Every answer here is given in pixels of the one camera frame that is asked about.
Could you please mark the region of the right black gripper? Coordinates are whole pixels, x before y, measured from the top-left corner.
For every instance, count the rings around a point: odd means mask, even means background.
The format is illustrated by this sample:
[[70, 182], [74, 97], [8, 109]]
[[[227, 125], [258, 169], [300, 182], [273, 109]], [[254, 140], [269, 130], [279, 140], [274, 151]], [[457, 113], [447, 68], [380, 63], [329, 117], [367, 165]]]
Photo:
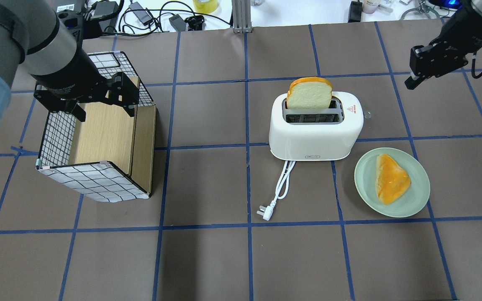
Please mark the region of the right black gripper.
[[428, 45], [410, 50], [410, 75], [405, 87], [413, 91], [430, 77], [441, 77], [467, 65], [467, 54], [482, 48], [482, 2], [463, 2]]

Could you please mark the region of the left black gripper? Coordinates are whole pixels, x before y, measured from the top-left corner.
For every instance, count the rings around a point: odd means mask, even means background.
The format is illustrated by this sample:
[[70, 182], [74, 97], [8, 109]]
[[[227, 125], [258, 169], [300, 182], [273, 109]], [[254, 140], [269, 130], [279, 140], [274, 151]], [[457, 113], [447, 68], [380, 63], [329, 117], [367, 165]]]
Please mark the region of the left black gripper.
[[109, 77], [99, 73], [84, 50], [75, 53], [69, 64], [47, 75], [34, 75], [34, 97], [48, 111], [63, 111], [85, 122], [86, 112], [79, 103], [101, 102], [123, 107], [130, 117], [135, 116], [139, 104], [139, 87], [122, 71]]

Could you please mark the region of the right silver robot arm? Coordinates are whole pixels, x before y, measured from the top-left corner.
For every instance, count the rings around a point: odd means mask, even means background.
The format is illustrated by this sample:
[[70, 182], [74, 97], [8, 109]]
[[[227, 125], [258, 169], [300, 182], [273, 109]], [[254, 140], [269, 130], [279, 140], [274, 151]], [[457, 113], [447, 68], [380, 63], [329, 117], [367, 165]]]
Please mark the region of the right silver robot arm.
[[413, 90], [424, 80], [441, 77], [468, 64], [467, 54], [482, 48], [482, 0], [462, 0], [461, 7], [443, 24], [440, 34], [426, 46], [410, 50], [410, 77], [404, 84]]

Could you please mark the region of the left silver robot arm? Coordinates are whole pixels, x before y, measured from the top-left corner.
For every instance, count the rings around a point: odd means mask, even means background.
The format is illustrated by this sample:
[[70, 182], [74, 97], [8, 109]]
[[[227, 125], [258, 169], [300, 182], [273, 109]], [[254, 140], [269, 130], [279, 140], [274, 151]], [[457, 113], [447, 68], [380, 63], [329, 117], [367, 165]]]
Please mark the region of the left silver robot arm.
[[134, 117], [139, 87], [123, 72], [102, 76], [82, 49], [82, 41], [100, 37], [100, 23], [117, 14], [57, 12], [44, 0], [0, 0], [0, 121], [20, 64], [37, 81], [34, 97], [52, 113], [84, 122], [80, 104], [101, 102]]

